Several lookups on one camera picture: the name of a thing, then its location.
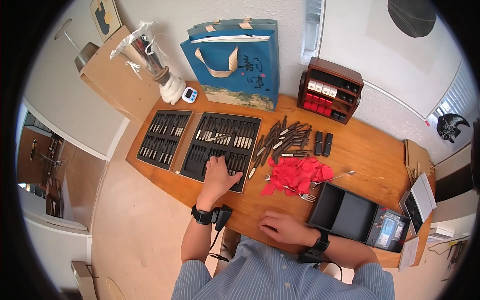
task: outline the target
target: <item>open box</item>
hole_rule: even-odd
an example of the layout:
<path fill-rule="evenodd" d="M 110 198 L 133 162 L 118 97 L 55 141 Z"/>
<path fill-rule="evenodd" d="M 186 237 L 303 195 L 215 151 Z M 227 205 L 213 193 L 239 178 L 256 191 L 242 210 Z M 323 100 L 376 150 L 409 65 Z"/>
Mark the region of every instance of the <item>open box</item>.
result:
<path fill-rule="evenodd" d="M 410 219 L 331 183 L 324 183 L 307 223 L 332 234 L 400 253 Z"/>

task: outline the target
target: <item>wooden display shelf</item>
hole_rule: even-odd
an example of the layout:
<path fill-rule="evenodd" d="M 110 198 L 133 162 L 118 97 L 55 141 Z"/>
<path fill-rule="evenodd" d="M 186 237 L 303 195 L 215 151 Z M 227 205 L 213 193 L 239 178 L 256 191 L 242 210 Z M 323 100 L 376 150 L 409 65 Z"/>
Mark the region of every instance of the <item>wooden display shelf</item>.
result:
<path fill-rule="evenodd" d="M 317 79 L 319 77 L 325 77 L 326 79 L 331 79 L 332 82 L 337 82 L 338 84 L 345 83 L 345 82 L 352 83 L 359 87 L 358 92 L 355 94 L 342 87 L 338 87 L 335 84 L 328 84 L 325 81 Z M 329 95 L 320 94 L 318 92 L 309 90 L 307 86 L 310 80 L 333 86 L 337 88 L 337 91 L 354 96 L 355 98 L 353 99 L 352 103 L 349 103 L 348 101 L 345 101 L 337 97 L 334 98 Z M 310 109 L 306 109 L 306 110 L 316 113 L 318 115 L 327 117 L 329 119 L 333 119 L 342 124 L 347 124 L 348 121 L 353 116 L 353 114 L 355 113 L 355 111 L 357 110 L 358 105 L 360 104 L 360 95 L 361 95 L 362 88 L 363 88 L 363 79 L 360 73 L 347 69 L 340 65 L 337 65 L 335 63 L 332 63 L 326 60 L 321 60 L 316 57 L 312 57 L 312 59 L 310 60 L 308 69 L 303 72 L 302 77 L 300 79 L 299 95 L 297 98 L 297 107 L 301 109 L 305 109 L 304 103 L 306 101 L 307 93 L 316 95 L 318 97 L 322 97 L 324 99 L 332 100 L 332 110 L 336 110 L 338 113 L 342 114 L 343 116 L 341 116 L 341 118 L 326 116 L 322 113 L 319 113 L 318 111 L 313 111 Z"/>

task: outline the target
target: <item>window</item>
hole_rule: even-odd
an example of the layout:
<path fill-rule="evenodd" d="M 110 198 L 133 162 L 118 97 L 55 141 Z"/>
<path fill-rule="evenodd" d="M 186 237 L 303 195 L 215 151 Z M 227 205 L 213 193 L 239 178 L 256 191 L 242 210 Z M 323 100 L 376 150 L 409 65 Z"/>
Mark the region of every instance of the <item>window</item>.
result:
<path fill-rule="evenodd" d="M 477 86 L 468 63 L 463 60 L 452 85 L 429 119 L 437 119 L 445 114 L 457 114 L 465 117 L 475 109 L 478 101 Z"/>
<path fill-rule="evenodd" d="M 308 64 L 312 56 L 318 57 L 322 36 L 326 0 L 306 0 L 306 23 L 302 63 Z"/>

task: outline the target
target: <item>striped shirt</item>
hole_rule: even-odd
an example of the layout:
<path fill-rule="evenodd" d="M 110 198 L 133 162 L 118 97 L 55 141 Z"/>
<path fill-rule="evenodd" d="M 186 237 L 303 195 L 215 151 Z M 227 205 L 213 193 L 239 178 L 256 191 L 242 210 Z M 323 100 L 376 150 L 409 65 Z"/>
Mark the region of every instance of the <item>striped shirt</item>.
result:
<path fill-rule="evenodd" d="M 379 264 L 362 266 L 350 285 L 297 257 L 242 236 L 235 257 L 214 278 L 204 263 L 184 263 L 172 299 L 395 299 L 392 274 Z"/>

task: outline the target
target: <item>person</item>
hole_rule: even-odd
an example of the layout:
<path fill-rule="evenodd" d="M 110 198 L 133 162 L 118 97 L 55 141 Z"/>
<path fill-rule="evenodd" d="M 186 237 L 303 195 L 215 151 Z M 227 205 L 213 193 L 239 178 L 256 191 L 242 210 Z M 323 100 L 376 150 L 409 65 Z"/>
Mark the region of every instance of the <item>person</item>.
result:
<path fill-rule="evenodd" d="M 215 202 L 242 173 L 229 176 L 225 157 L 207 162 L 204 186 L 197 198 L 197 210 L 210 212 Z M 267 211 L 258 222 L 259 230 L 286 244 L 312 247 L 321 233 L 292 216 Z M 212 225 L 191 219 L 181 246 L 182 267 L 172 299 L 378 299 L 395 298 L 392 274 L 382 270 L 373 250 L 357 241 L 329 235 L 324 254 L 334 263 L 355 270 L 352 284 L 346 284 L 297 262 L 295 255 L 241 237 L 228 267 L 210 276 L 205 260 L 210 250 Z"/>

